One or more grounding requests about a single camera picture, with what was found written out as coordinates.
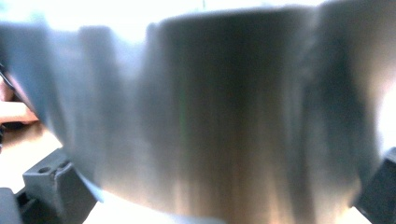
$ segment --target brushed metal surface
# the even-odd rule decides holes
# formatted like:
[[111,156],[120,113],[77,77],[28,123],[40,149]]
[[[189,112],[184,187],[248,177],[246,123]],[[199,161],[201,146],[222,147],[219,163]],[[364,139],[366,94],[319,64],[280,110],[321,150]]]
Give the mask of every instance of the brushed metal surface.
[[140,41],[105,25],[0,36],[16,88],[99,188],[227,223],[336,223],[380,160],[395,9],[200,13]]

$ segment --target stainless steel pot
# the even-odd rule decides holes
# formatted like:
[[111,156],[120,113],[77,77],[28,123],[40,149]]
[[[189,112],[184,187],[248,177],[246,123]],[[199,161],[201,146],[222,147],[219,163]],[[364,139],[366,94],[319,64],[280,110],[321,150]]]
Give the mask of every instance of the stainless steel pot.
[[145,33],[11,22],[0,35],[15,87],[93,189],[227,223],[335,223],[380,161],[395,9],[200,12]]

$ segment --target metal pot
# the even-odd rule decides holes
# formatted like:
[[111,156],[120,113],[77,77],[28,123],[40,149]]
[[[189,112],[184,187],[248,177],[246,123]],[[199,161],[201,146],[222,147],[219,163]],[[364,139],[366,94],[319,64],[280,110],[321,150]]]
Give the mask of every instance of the metal pot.
[[200,12],[128,35],[11,22],[0,36],[14,86],[92,189],[227,223],[335,223],[380,161],[395,9]]

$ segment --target metal surface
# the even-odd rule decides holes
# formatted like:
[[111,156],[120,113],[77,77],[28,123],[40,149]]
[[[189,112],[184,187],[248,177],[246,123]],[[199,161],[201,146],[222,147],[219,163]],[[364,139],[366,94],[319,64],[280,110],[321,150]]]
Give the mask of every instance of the metal surface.
[[144,35],[10,23],[0,36],[15,88],[97,187],[227,223],[336,223],[379,164],[395,11],[352,1],[174,17]]

